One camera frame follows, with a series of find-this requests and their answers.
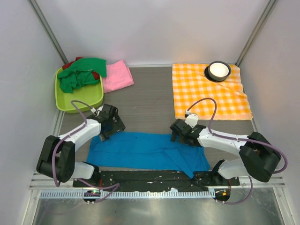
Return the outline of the blue t shirt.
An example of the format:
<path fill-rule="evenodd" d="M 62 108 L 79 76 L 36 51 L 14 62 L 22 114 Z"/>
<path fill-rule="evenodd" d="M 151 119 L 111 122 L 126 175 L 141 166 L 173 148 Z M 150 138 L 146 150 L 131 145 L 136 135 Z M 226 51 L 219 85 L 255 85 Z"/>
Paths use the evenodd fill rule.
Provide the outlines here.
<path fill-rule="evenodd" d="M 95 136 L 87 161 L 97 166 L 175 170 L 189 178 L 210 169 L 202 147 L 172 142 L 170 134 L 119 132 L 105 141 Z"/>

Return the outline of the black white bowl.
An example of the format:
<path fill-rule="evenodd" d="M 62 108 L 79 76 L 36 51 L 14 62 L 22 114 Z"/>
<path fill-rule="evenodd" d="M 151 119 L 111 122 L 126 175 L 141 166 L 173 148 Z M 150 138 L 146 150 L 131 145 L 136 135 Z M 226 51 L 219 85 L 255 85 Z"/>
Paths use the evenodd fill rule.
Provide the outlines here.
<path fill-rule="evenodd" d="M 205 77 L 212 82 L 223 82 L 231 74 L 230 66 L 223 61 L 213 61 L 204 70 Z"/>

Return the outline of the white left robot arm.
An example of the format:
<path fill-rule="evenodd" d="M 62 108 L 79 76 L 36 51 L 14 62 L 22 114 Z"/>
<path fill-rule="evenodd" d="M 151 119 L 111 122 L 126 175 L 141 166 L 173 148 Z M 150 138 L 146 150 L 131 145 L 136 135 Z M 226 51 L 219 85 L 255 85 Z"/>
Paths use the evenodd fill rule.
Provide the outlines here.
<path fill-rule="evenodd" d="M 91 116 L 70 132 L 46 137 L 36 167 L 38 173 L 53 178 L 56 184 L 82 179 L 89 187 L 95 187 L 100 182 L 99 167 L 76 162 L 75 153 L 93 137 L 98 136 L 101 141 L 106 141 L 126 127 L 115 106 L 104 104 L 92 111 Z"/>

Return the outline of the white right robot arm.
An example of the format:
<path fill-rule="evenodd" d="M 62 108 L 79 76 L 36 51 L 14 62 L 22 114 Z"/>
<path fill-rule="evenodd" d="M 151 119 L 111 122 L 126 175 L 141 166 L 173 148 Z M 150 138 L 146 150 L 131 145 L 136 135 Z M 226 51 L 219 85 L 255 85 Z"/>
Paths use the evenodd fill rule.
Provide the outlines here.
<path fill-rule="evenodd" d="M 178 140 L 193 147 L 215 148 L 238 157 L 231 161 L 221 160 L 214 167 L 215 171 L 211 174 L 211 178 L 217 185 L 223 185 L 228 179 L 239 176 L 251 176 L 267 183 L 282 158 L 258 132 L 248 136 L 232 135 L 181 119 L 177 119 L 170 129 L 173 142 Z"/>

